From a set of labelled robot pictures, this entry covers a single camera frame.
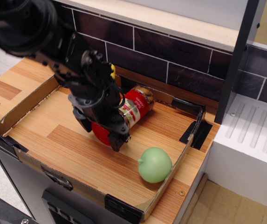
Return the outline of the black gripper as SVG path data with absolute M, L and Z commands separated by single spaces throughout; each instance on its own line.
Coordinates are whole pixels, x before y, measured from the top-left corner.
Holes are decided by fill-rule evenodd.
M 109 143 L 115 152 L 130 139 L 129 126 L 119 113 L 124 104 L 123 91 L 113 79 L 109 79 L 99 89 L 91 84 L 79 81 L 68 81 L 71 91 L 68 99 L 72 103 L 73 115 L 79 124 L 88 132 L 92 131 L 92 123 L 107 129 Z

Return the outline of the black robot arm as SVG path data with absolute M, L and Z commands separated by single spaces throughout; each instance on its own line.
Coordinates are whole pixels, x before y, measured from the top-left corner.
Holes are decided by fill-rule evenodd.
M 94 124 L 106 129 L 114 151 L 129 139 L 129 126 L 119 113 L 125 97 L 111 64 L 61 21 L 51 1 L 0 0 L 0 49 L 49 66 L 70 89 L 78 122 L 87 132 Z

